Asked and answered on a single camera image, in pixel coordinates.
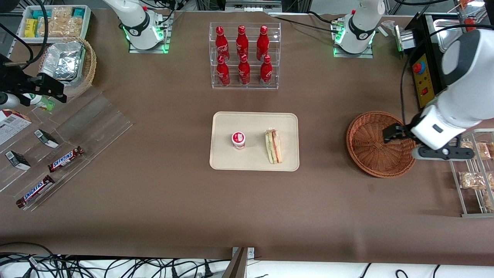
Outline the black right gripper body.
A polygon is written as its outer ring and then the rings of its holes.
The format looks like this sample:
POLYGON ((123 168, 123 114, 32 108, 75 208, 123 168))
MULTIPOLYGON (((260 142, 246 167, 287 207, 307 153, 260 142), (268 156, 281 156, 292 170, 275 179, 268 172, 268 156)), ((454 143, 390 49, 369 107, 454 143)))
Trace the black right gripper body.
POLYGON ((43 95, 19 66, 6 66, 5 63, 10 60, 3 54, 0 61, 1 106, 30 106, 32 95, 43 95))

